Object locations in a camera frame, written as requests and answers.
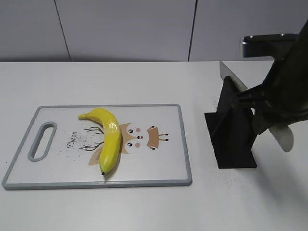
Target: deer antler drawing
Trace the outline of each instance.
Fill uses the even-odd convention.
[[[103,142],[95,142],[95,146],[87,146],[87,145],[84,145],[83,147],[79,148],[79,149],[84,149],[86,151],[94,151],[95,149],[97,149]]]
[[[104,134],[104,132],[99,127],[91,127],[90,129],[84,129],[85,131],[99,131],[96,134]]]
[[[84,129],[85,131],[89,132],[89,131],[98,131],[96,134],[104,134],[103,130],[99,127],[90,127],[90,128],[86,128]],[[94,151],[95,149],[97,149],[102,143],[104,143],[104,141],[102,142],[95,142],[94,146],[88,146],[88,145],[84,145],[83,147],[79,148],[79,149],[84,149],[85,151]]]

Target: deer ear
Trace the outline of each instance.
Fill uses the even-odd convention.
[[[97,149],[93,156],[91,157],[90,161],[89,161],[89,165],[97,165],[100,162],[100,156],[101,156],[101,152],[102,152],[102,148]]]

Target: deer illustration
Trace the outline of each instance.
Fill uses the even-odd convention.
[[[134,132],[139,133],[141,131],[140,128],[136,128],[135,130],[133,129],[128,129],[128,126],[130,125],[130,123],[127,124],[122,124],[120,125],[120,129],[121,129],[121,133],[122,133],[122,144],[121,144],[121,148],[120,148],[120,153],[123,154],[129,154],[129,152],[126,149],[126,145],[128,147],[131,147],[133,144],[132,140],[134,139],[143,139],[143,136],[134,136]],[[84,129],[87,132],[89,131],[97,131],[96,134],[103,134],[103,130],[99,127],[91,127],[89,129]],[[155,150],[156,148],[158,148],[159,145],[159,141],[168,141],[169,139],[160,139],[160,136],[168,136],[167,133],[164,134],[158,134],[158,128],[155,126],[151,126],[150,128],[147,129],[148,134],[149,134],[149,141],[147,146],[149,148],[151,148],[152,150]],[[99,164],[100,161],[100,155],[102,152],[102,148],[103,148],[103,143],[102,142],[95,142],[93,146],[88,146],[88,145],[84,145],[83,147],[80,147],[80,149],[84,149],[85,151],[94,151],[94,154],[92,155],[92,158],[89,161],[89,165],[96,165]],[[135,143],[135,147],[139,148],[140,147],[140,143],[136,142]]]

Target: gray cutting board rim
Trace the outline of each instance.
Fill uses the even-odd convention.
[[[46,108],[96,108],[96,107],[177,107],[178,119],[180,122],[180,132],[183,143],[183,152],[186,164],[186,179],[177,180],[123,180],[123,181],[92,181],[92,182],[49,182],[49,183],[8,183],[8,177],[19,156],[19,153],[27,139],[32,125],[41,109]],[[2,186],[7,190],[27,190],[27,189],[78,189],[78,188],[111,188],[111,187],[147,187],[147,186],[188,186],[192,183],[192,175],[187,151],[182,112],[178,104],[125,104],[125,105],[61,105],[61,106],[41,106],[39,107],[26,130],[26,133],[17,149],[17,152],[3,178]]]

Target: white wall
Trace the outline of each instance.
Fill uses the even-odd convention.
[[[187,61],[194,0],[56,0],[72,61]]]
[[[68,61],[53,0],[0,0],[0,61]]]
[[[297,34],[307,18],[308,0],[198,0],[190,61],[242,60],[242,37]]]

